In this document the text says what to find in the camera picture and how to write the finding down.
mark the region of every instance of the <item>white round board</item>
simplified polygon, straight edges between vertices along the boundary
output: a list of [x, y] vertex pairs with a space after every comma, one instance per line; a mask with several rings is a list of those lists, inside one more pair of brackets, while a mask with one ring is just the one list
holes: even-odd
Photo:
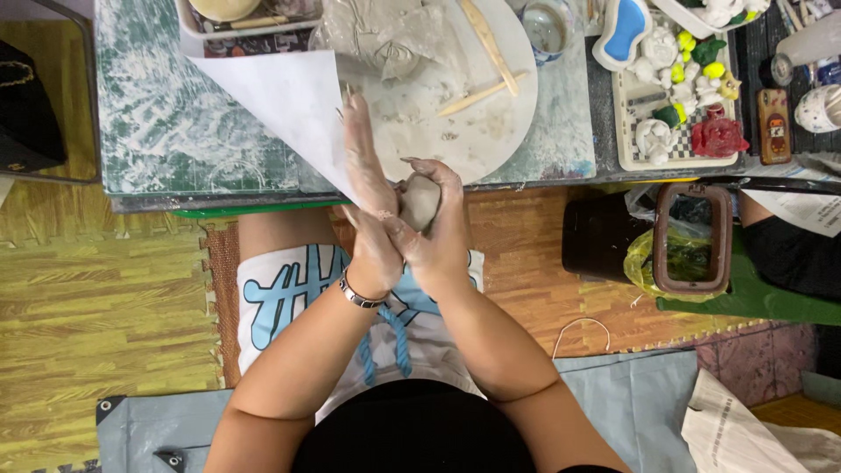
[[465, 85], [466, 92], [477, 93], [502, 80], [460, 2], [453, 0], [442, 4], [467, 61], [466, 80], [459, 81], [457, 72], [432, 61], [422, 61], [411, 77], [391, 84], [340, 65], [339, 78], [362, 90], [368, 101], [374, 146], [391, 181], [412, 173], [401, 157], [419, 157], [445, 162], [463, 183], [475, 182], [508, 161], [532, 124], [537, 66], [526, 32], [505, 0], [473, 3], [485, 17], [511, 73], [527, 72], [517, 81], [518, 97], [503, 88], [455, 114], [437, 117], [464, 95]]

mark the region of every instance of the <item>blue and white cup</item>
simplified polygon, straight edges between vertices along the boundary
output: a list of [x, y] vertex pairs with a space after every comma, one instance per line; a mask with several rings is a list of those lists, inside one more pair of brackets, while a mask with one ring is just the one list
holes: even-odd
[[575, 16], [564, 0], [528, 0], [517, 13], [537, 66], [555, 61], [572, 43]]

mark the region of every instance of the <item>white mug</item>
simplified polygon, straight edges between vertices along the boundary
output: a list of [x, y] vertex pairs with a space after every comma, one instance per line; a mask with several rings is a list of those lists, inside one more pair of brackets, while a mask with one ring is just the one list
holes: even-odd
[[832, 112], [841, 110], [841, 101], [833, 100], [835, 104], [832, 109], [828, 108], [828, 102], [833, 99], [833, 95], [836, 96], [835, 98], [841, 97], [838, 95], [839, 92], [841, 92], [841, 85], [838, 84], [810, 90], [797, 104], [794, 120], [812, 133], [826, 133], [841, 129], [841, 114], [831, 115]]

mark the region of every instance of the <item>bottle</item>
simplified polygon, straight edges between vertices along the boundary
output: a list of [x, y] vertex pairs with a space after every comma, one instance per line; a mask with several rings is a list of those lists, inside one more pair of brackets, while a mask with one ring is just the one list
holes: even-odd
[[833, 12], [777, 44], [777, 54], [800, 66], [841, 54], [841, 11]]

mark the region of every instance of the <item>green table edge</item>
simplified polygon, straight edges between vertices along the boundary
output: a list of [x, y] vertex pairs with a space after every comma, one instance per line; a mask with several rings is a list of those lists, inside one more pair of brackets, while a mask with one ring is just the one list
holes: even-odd
[[209, 219], [216, 217], [230, 217], [234, 215], [279, 212], [282, 210], [327, 207], [329, 205], [350, 203], [350, 200], [332, 200], [330, 202], [300, 202], [297, 204], [247, 205], [243, 207], [225, 207], [222, 209], [173, 210], [171, 213], [175, 216], [184, 217], [188, 219]]

